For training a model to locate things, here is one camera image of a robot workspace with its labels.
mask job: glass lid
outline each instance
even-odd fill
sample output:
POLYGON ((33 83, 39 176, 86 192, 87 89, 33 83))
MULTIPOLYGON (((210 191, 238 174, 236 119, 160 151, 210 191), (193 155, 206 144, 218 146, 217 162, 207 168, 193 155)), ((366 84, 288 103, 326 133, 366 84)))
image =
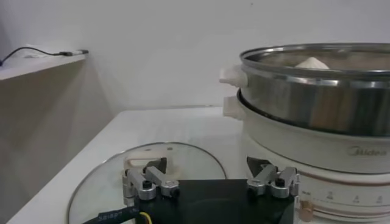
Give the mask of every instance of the glass lid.
POLYGON ((161 158, 166 158, 166 174, 177 180, 227 178, 222 164, 199 147, 180 142, 138 146, 104 161, 81 181, 69 201, 67 223, 84 223, 100 212, 126 207, 122 191, 124 168, 142 170, 147 163, 161 158))

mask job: wall shelf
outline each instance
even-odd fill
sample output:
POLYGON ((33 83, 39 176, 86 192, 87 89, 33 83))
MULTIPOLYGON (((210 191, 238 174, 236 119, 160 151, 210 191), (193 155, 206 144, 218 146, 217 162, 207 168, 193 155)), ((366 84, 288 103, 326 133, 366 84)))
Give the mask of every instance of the wall shelf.
POLYGON ((44 58, 10 58, 0 67, 0 81, 26 75, 60 65, 85 60, 85 55, 55 56, 44 58))

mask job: white food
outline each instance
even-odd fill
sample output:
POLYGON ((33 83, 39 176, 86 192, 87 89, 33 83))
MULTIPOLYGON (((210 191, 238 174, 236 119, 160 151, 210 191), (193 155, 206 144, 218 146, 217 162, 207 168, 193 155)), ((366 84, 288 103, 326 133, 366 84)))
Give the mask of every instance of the white food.
POLYGON ((322 61, 310 57, 305 61, 301 62, 299 65, 295 66, 296 68, 314 68, 314 69, 329 69, 322 61))

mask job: yellow wire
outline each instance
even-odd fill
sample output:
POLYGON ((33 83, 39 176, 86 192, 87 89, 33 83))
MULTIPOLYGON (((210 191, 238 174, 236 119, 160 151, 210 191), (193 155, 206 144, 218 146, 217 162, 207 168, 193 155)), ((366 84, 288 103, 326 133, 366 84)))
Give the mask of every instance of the yellow wire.
POLYGON ((146 212, 140 212, 140 215, 145 216, 145 218, 147 219, 147 223, 148 223, 148 224, 153 224, 153 223, 152 223, 152 218, 151 218, 151 216, 150 216, 148 213, 146 213, 146 212))

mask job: white pot handle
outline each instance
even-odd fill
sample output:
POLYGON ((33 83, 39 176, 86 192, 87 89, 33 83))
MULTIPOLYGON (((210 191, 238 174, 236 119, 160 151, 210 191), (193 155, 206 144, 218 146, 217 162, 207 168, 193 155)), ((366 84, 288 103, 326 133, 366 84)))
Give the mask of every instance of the white pot handle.
POLYGON ((241 65, 234 65, 230 68, 221 69, 219 73, 219 82, 243 88, 248 86, 248 77, 241 69, 241 65))
POLYGON ((239 121, 244 120, 245 112, 240 107, 238 99, 236 96, 230 96, 224 98, 224 108, 223 108, 224 116, 232 117, 239 121))

